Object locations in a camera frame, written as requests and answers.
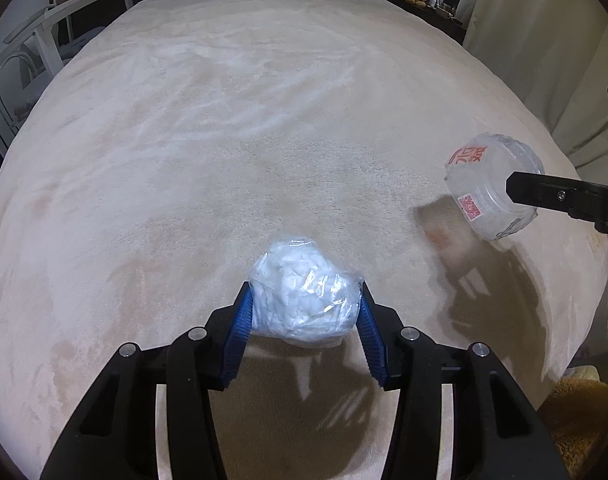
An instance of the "ridged blue pad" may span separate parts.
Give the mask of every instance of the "ridged blue pad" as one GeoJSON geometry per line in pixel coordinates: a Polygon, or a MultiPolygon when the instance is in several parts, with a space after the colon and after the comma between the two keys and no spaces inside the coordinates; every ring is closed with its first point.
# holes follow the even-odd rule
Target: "ridged blue pad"
{"type": "Polygon", "coordinates": [[[231,324],[224,348],[222,349],[222,374],[220,380],[224,387],[238,376],[244,349],[251,333],[253,320],[253,295],[250,286],[246,286],[244,296],[239,301],[238,312],[231,324]]]}
{"type": "Polygon", "coordinates": [[[386,378],[388,378],[388,372],[386,371],[386,348],[373,319],[369,303],[364,296],[362,296],[360,303],[360,313],[357,316],[356,326],[357,332],[360,334],[370,374],[377,380],[380,386],[384,386],[386,378]]]}

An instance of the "transparent plastic jar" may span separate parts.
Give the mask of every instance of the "transparent plastic jar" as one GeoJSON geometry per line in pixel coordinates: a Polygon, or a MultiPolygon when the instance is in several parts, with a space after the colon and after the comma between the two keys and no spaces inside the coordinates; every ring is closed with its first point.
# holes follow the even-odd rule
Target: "transparent plastic jar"
{"type": "Polygon", "coordinates": [[[513,203],[506,179],[514,171],[544,173],[544,165],[523,142],[481,134],[458,149],[445,165],[446,185],[473,230],[496,240],[524,229],[537,208],[513,203]]]}

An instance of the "plastic-wrapped white bundle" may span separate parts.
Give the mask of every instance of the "plastic-wrapped white bundle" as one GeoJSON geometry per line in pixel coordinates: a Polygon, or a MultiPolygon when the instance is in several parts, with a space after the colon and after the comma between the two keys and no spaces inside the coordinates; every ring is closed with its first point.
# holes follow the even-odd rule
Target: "plastic-wrapped white bundle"
{"type": "Polygon", "coordinates": [[[327,260],[313,240],[274,242],[250,271],[252,333],[298,346],[337,346],[357,320],[361,282],[327,260]]]}

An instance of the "clear plastic packaging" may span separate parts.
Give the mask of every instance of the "clear plastic packaging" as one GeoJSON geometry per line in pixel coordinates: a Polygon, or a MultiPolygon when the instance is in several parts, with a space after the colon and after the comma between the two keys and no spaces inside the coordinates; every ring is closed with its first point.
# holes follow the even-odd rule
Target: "clear plastic packaging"
{"type": "Polygon", "coordinates": [[[496,240],[524,229],[537,208],[515,204],[506,194],[514,171],[544,173],[544,165],[523,142],[481,134],[458,149],[446,163],[446,185],[473,230],[496,240]]]}
{"type": "Polygon", "coordinates": [[[336,267],[309,238],[272,243],[249,277],[255,335],[330,348],[357,321],[362,279],[336,267]]]}

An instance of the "beige bedsheet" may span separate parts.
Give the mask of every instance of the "beige bedsheet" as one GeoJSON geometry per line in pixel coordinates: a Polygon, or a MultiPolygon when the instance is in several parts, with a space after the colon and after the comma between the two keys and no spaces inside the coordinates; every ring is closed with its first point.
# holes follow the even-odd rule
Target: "beige bedsheet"
{"type": "MultiPolygon", "coordinates": [[[[443,177],[486,131],[577,177],[498,78],[384,0],[136,5],[58,74],[0,173],[0,441],[37,478],[115,349],[230,304],[281,232],[437,342],[489,343],[539,405],[590,326],[606,241],[547,211],[480,241],[443,177]]],[[[396,394],[354,333],[323,352],[253,338],[212,398],[231,479],[379,477],[396,394]]]]}

